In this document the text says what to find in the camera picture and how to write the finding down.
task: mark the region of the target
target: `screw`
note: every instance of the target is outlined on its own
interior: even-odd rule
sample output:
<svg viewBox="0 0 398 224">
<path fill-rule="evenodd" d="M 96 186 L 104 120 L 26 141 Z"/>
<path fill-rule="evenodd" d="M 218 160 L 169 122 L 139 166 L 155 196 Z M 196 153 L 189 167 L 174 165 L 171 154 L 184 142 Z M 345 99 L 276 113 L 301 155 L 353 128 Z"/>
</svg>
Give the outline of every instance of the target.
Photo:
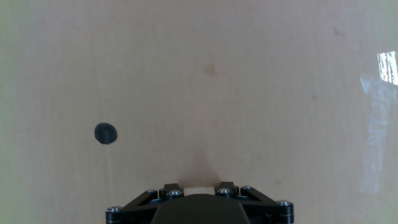
<svg viewBox="0 0 398 224">
<path fill-rule="evenodd" d="M 181 190 L 172 190 L 167 194 L 167 196 L 178 196 L 181 194 L 182 194 Z"/>
<path fill-rule="evenodd" d="M 249 189 L 252 189 L 252 187 L 250 187 L 250 186 L 243 186 L 243 187 L 241 187 L 241 189 L 243 189 L 243 190 L 249 190 Z"/>
<path fill-rule="evenodd" d="M 122 209 L 123 209 L 122 206 L 113 206 L 113 207 L 108 208 L 106 211 L 111 212 L 111 213 L 118 213 L 118 212 L 121 212 Z"/>
<path fill-rule="evenodd" d="M 228 189 L 219 189 L 219 190 L 217 190 L 217 192 L 220 193 L 220 194 L 228 194 L 228 193 L 230 193 L 230 191 Z"/>
<path fill-rule="evenodd" d="M 289 206 L 292 202 L 287 201 L 287 200 L 278 200 L 278 201 L 276 201 L 276 203 L 278 203 L 278 205 L 280 205 L 280 206 Z"/>
</svg>

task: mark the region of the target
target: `black dot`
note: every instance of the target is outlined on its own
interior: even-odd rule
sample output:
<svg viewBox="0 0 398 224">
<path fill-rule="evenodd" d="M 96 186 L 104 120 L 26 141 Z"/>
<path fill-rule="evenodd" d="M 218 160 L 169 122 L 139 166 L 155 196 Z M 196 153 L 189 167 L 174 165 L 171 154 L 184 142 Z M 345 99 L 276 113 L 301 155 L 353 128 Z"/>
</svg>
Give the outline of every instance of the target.
<svg viewBox="0 0 398 224">
<path fill-rule="evenodd" d="M 100 123 L 94 130 L 95 139 L 101 144 L 111 144 L 118 138 L 118 132 L 113 125 L 108 123 Z"/>
</svg>

